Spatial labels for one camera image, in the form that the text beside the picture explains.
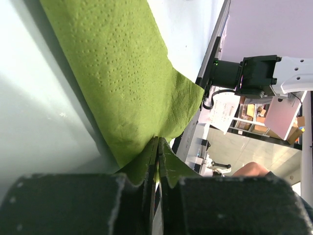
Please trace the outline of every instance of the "person's hand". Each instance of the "person's hand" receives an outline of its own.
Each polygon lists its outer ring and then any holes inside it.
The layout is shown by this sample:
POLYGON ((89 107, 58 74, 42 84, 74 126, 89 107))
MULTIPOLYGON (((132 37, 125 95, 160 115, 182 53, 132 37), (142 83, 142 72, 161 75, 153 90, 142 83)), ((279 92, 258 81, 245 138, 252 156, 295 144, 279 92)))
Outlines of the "person's hand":
POLYGON ((246 164, 245 166, 241 167, 239 170, 237 170, 233 176, 265 176, 267 173, 269 173, 269 170, 267 170, 264 166, 251 162, 246 164))

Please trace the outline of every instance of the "embossed dot pattern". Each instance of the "embossed dot pattern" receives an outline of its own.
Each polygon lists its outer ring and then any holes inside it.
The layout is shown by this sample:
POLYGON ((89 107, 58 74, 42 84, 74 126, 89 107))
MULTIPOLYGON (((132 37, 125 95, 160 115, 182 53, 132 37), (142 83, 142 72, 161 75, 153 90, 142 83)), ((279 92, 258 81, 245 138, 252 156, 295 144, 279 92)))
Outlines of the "embossed dot pattern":
POLYGON ((41 0, 120 167, 177 137, 203 90, 173 69, 146 0, 41 0))

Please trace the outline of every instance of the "cardboard box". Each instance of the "cardboard box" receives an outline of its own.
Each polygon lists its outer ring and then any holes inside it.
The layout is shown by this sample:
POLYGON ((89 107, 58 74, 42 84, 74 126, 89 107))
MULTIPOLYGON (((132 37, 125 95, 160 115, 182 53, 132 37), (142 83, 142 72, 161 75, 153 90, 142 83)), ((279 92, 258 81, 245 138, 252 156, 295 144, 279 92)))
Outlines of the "cardboard box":
POLYGON ((263 110, 263 105, 258 107, 258 112, 261 112, 263 110))
POLYGON ((260 111, 260 115, 261 115, 262 117, 264 117, 265 113, 266 113, 266 110, 265 110, 265 109, 262 109, 262 110, 260 111))
MULTIPOLYGON (((265 117, 257 117, 256 118, 257 122, 264 123, 265 117)), ((268 131, 268 128, 266 126, 260 126, 260 125, 254 125, 254 128, 252 130, 253 133, 258 133, 258 134, 264 134, 268 131)))
MULTIPOLYGON (((264 123, 264 117, 257 117, 256 121, 264 123)), ((304 117, 298 117, 295 119, 289 135, 287 137, 287 141, 289 144, 293 144, 296 140, 302 135, 303 131, 299 129, 299 127, 305 126, 305 119, 304 117)), ((267 131, 267 127, 255 125, 254 129, 252 130, 253 133, 264 134, 267 131)), ((278 135, 276 135, 273 131, 269 130, 267 136, 281 139, 278 135)))
MULTIPOLYGON (((244 120, 252 121, 254 116, 254 104, 242 104, 242 112, 240 118, 244 120)), ((251 124, 239 121, 237 128, 243 130, 249 130, 251 124)))

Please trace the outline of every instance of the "black cable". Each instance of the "black cable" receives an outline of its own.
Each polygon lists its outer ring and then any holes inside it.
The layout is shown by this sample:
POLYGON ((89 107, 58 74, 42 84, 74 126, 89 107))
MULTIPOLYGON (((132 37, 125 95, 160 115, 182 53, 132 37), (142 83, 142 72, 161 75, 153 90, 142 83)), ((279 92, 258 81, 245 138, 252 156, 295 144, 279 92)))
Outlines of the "black cable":
POLYGON ((300 103, 301 103, 301 105, 302 105, 301 99, 300 99, 299 97, 297 97, 294 93, 291 92, 291 94, 294 95, 294 97, 296 97, 296 98, 300 101, 300 103))
POLYGON ((204 107, 205 109, 208 109, 208 110, 213 109, 213 106, 214 106, 213 96, 215 96, 216 94, 224 93, 224 92, 232 92, 232 93, 237 94, 236 91, 231 90, 231 89, 225 89, 225 90, 216 91, 216 92, 214 92, 214 93, 212 94, 212 97, 211 97, 211 106, 206 106, 206 105, 204 104, 204 102, 203 102, 203 107, 204 107))

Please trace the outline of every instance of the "tiled floor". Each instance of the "tiled floor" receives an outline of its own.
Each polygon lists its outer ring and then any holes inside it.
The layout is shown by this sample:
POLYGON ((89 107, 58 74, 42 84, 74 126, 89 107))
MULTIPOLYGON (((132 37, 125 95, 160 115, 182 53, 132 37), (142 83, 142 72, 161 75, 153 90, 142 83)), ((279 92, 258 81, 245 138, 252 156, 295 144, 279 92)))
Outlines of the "tiled floor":
POLYGON ((211 144, 208 149, 210 158, 217 163, 232 165, 232 171, 227 175, 249 162, 260 163, 280 177, 300 167, 301 151, 293 148, 232 133, 224 135, 213 128, 210 128, 207 139, 211 144))

